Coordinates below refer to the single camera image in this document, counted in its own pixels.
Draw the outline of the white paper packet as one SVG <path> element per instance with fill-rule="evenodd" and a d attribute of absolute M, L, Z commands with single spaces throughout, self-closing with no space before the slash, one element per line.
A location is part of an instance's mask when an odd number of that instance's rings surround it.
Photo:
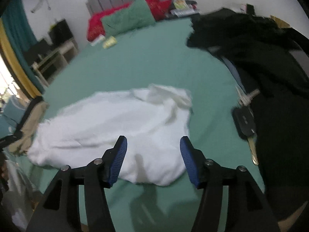
<path fill-rule="evenodd" d="M 103 40 L 105 40 L 105 36 L 104 35 L 99 35 L 93 41 L 90 41 L 90 45 L 91 46 L 95 46 L 95 45 L 101 43 Z"/>

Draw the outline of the white bedside desk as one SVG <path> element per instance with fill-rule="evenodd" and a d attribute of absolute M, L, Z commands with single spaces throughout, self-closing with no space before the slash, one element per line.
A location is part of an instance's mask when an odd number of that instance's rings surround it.
<path fill-rule="evenodd" d="M 31 68 L 40 83 L 45 87 L 49 87 L 55 77 L 59 75 L 78 54 L 79 50 L 77 43 L 74 38 L 71 38 L 52 50 L 44 58 L 39 57 L 40 61 L 34 62 Z M 52 72 L 48 78 L 45 78 L 43 74 L 51 67 L 54 68 L 54 72 Z"/>

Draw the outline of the black car key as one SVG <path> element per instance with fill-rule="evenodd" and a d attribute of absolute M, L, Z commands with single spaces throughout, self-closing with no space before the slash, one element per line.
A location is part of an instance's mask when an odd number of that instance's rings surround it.
<path fill-rule="evenodd" d="M 239 137 L 248 141 L 252 162 L 257 166 L 259 162 L 255 145 L 256 125 L 250 104 L 260 91 L 255 89 L 251 93 L 246 94 L 240 86 L 236 86 L 236 91 L 239 106 L 232 109 L 232 117 Z"/>

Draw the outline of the yellow snack packet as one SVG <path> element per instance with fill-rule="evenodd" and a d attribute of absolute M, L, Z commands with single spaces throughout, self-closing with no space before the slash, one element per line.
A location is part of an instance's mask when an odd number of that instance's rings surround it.
<path fill-rule="evenodd" d="M 103 42 L 103 48 L 104 49 L 109 49 L 112 46 L 117 44 L 117 40 L 115 37 L 111 36 L 109 38 L 107 38 L 104 42 Z"/>

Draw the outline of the black clothing pile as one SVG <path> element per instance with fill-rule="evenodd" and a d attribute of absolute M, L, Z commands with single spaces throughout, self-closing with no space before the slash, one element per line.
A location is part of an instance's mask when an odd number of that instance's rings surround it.
<path fill-rule="evenodd" d="M 187 45 L 227 58 L 246 92 L 265 196 L 277 220 L 308 202 L 308 76 L 290 54 L 291 41 L 270 18 L 229 9 L 192 20 Z"/>

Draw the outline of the stack of books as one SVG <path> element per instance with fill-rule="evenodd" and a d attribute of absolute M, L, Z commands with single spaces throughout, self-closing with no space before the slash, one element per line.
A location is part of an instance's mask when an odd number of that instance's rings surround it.
<path fill-rule="evenodd" d="M 199 14 L 197 2 L 193 0 L 172 0 L 169 13 L 175 17 L 187 17 Z"/>

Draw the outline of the beige trousers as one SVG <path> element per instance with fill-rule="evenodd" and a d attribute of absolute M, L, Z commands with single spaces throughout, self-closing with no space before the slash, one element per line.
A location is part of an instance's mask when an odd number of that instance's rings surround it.
<path fill-rule="evenodd" d="M 18 139 L 9 145 L 9 152 L 12 154 L 24 154 L 28 151 L 32 144 L 33 135 L 47 108 L 48 104 L 41 96 L 34 98 L 30 102 L 14 133 Z"/>

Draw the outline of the white hooded sweatshirt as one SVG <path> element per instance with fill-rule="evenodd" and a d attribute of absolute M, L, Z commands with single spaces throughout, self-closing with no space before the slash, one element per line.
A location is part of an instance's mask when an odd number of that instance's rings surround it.
<path fill-rule="evenodd" d="M 167 186 L 185 170 L 180 139 L 189 135 L 191 108 L 190 91 L 172 86 L 97 92 L 44 120 L 27 156 L 38 166 L 78 168 L 125 136 L 120 178 Z"/>

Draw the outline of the red blanket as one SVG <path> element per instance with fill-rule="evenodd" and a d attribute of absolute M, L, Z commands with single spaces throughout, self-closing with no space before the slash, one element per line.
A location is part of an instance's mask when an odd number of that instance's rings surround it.
<path fill-rule="evenodd" d="M 166 13 L 169 11 L 169 7 L 172 3 L 172 0 L 145 0 L 151 10 L 155 21 L 164 20 L 166 17 Z M 96 13 L 88 20 L 88 29 L 87 29 L 87 40 L 93 41 L 99 35 L 105 36 L 105 31 L 103 29 L 103 25 L 101 22 L 101 18 L 104 16 L 109 16 L 114 12 L 127 8 L 131 3 L 126 3 L 116 8 L 104 10 L 102 12 Z"/>

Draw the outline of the teal and yellow curtain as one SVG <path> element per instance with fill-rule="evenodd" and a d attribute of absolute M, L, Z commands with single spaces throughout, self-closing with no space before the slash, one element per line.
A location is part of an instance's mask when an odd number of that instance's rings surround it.
<path fill-rule="evenodd" d="M 14 80 L 31 98 L 45 91 L 24 57 L 24 53 L 37 43 L 23 1 L 11 0 L 1 16 L 1 48 Z"/>

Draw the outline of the green pillow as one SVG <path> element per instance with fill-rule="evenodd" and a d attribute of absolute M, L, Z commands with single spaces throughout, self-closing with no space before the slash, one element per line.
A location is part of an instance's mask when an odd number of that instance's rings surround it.
<path fill-rule="evenodd" d="M 101 18 L 106 36 L 117 36 L 131 30 L 155 24 L 151 10 L 145 0 L 135 0 L 127 8 Z"/>

